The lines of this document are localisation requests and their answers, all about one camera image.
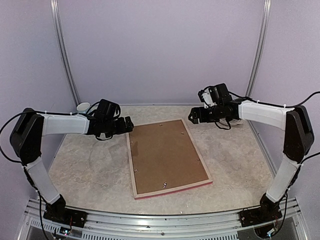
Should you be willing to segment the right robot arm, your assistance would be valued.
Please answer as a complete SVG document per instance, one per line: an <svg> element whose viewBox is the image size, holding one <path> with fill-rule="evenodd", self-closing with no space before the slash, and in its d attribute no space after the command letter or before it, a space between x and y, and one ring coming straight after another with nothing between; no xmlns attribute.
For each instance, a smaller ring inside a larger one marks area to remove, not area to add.
<svg viewBox="0 0 320 240"><path fill-rule="evenodd" d="M304 105L286 107L268 105L249 98L237 98L229 102L217 102L204 107L193 107L188 120L193 124L214 123L221 119L245 120L276 127L284 132L282 161L271 186L260 199L256 218L266 222L279 209L278 205L293 185L315 135Z"/></svg>

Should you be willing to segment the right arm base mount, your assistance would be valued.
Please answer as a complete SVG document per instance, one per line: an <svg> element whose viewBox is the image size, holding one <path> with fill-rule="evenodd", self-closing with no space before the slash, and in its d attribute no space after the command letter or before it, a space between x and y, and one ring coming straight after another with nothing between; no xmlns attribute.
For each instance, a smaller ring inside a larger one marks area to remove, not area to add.
<svg viewBox="0 0 320 240"><path fill-rule="evenodd" d="M275 210L271 213L263 213L260 207L252 209L243 209L238 213L238 215L241 226L243 228L267 223L270 221L275 221L276 219L280 219L283 216L280 209Z"/></svg>

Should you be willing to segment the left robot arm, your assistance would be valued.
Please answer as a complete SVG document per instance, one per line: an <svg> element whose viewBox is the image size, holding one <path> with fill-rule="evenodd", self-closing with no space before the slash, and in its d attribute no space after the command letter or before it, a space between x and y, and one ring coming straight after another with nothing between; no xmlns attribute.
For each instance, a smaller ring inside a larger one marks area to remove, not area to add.
<svg viewBox="0 0 320 240"><path fill-rule="evenodd" d="M42 161L42 138L47 135L79 134L106 139L132 132L134 124L129 116L98 118L83 113L47 113L25 108L9 137L10 144L21 160L30 183L43 197L47 212L63 223L70 218L66 201L55 188Z"/></svg>

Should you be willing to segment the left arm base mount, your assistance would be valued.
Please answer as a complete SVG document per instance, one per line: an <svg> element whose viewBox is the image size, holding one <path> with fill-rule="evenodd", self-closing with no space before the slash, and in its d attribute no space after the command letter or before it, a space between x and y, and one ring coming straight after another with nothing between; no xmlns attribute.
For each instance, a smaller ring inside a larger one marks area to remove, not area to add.
<svg viewBox="0 0 320 240"><path fill-rule="evenodd" d="M70 208L66 208L62 216L57 216L49 210L46 210L43 214L46 220L78 228L84 228L87 216L88 213L85 211Z"/></svg>

